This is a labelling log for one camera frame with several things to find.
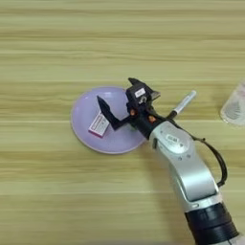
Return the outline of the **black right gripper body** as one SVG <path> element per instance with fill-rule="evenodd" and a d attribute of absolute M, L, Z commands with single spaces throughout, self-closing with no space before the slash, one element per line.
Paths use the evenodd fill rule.
<path fill-rule="evenodd" d="M 129 113 L 129 124 L 136 128 L 146 139 L 159 124 L 165 121 L 163 117 L 156 114 L 151 105 L 145 103 L 136 106 L 129 102 L 127 112 Z"/>

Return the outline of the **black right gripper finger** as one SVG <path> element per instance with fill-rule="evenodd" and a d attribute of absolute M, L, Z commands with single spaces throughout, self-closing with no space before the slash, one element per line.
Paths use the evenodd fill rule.
<path fill-rule="evenodd" d="M 136 78 L 129 78 L 128 80 L 131 86 L 127 91 L 134 99 L 138 100 L 141 96 L 146 96 L 148 100 L 156 100 L 160 97 L 160 93 L 151 89 L 146 83 Z"/>
<path fill-rule="evenodd" d="M 97 100 L 98 100 L 100 111 L 102 115 L 110 122 L 114 130 L 117 130 L 120 127 L 124 126 L 125 124 L 131 122 L 130 117 L 126 117 L 120 121 L 113 115 L 113 113 L 111 112 L 110 106 L 107 104 L 107 102 L 103 98 L 101 98 L 100 96 L 97 96 Z"/>

